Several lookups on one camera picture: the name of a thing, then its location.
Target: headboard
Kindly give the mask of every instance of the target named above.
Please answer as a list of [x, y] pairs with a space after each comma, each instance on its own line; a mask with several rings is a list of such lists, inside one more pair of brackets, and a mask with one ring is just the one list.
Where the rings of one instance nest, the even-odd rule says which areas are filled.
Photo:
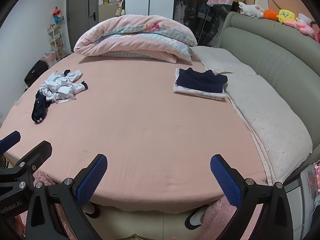
[[230, 12], [222, 27], [217, 48], [230, 51], [267, 80], [307, 127], [313, 152], [292, 175], [318, 161], [320, 44], [279, 22]]

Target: gray door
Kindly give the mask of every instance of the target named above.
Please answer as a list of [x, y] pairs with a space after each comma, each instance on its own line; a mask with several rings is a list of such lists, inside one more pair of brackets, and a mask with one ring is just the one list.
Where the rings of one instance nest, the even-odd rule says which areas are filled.
[[80, 36], [98, 22], [98, 0], [67, 0], [68, 34], [72, 51]]

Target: yellow face plush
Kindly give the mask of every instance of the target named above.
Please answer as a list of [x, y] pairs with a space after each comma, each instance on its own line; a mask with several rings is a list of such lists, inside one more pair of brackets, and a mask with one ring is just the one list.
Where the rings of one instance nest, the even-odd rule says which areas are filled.
[[293, 22], [296, 20], [296, 15], [289, 10], [280, 10], [279, 15], [277, 15], [279, 22], [283, 23], [284, 21]]

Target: floor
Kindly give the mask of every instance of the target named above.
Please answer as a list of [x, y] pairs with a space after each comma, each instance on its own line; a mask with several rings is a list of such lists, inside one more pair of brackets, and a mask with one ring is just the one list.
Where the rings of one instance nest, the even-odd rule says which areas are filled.
[[100, 217], [88, 218], [103, 240], [116, 240], [136, 234], [154, 240], [193, 240], [201, 227], [188, 230], [184, 221], [192, 211], [177, 215], [158, 211], [125, 212], [115, 207], [100, 207]]

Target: mattress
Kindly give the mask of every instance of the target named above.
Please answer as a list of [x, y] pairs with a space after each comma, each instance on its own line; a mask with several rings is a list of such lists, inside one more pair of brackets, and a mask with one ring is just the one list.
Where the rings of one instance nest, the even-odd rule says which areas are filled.
[[[13, 106], [0, 138], [17, 130], [7, 152], [13, 162], [43, 140], [52, 156], [41, 166], [53, 180], [73, 178], [98, 154], [108, 170], [92, 201], [124, 211], [179, 213], [210, 204], [223, 193], [210, 171], [221, 154], [243, 177], [266, 174], [246, 126], [230, 101], [173, 93], [176, 68], [204, 72], [193, 58], [170, 64], [153, 59], [72, 54], [45, 72]], [[80, 69], [89, 89], [76, 100], [51, 104], [40, 124], [31, 119], [35, 94], [54, 71]]]

